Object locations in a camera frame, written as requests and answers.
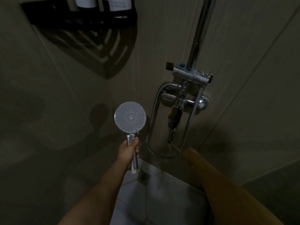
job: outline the white tile wall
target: white tile wall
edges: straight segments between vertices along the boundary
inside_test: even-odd
[[[138,159],[150,175],[147,185],[127,172],[116,202],[111,225],[203,224],[205,195],[186,183]]]

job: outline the bottle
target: bottle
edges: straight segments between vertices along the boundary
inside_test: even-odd
[[[108,2],[112,12],[130,10],[132,8],[131,0],[108,0]]]
[[[99,11],[98,0],[75,0],[81,12],[96,13]]]

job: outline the floor drain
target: floor drain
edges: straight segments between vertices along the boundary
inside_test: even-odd
[[[141,170],[139,175],[137,176],[137,181],[143,185],[147,185],[149,178],[150,175]]]

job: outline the handheld shower head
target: handheld shower head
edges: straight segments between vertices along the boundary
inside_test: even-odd
[[[115,124],[127,135],[127,144],[130,145],[136,134],[146,123],[146,112],[141,105],[136,102],[125,102],[115,111]],[[130,169],[134,174],[137,172],[137,153],[134,150]]]

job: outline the black corner shelf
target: black corner shelf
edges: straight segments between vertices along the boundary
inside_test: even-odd
[[[104,30],[128,28],[136,24],[137,12],[131,10],[115,12],[72,12],[67,0],[43,0],[21,4],[31,24],[62,30]]]

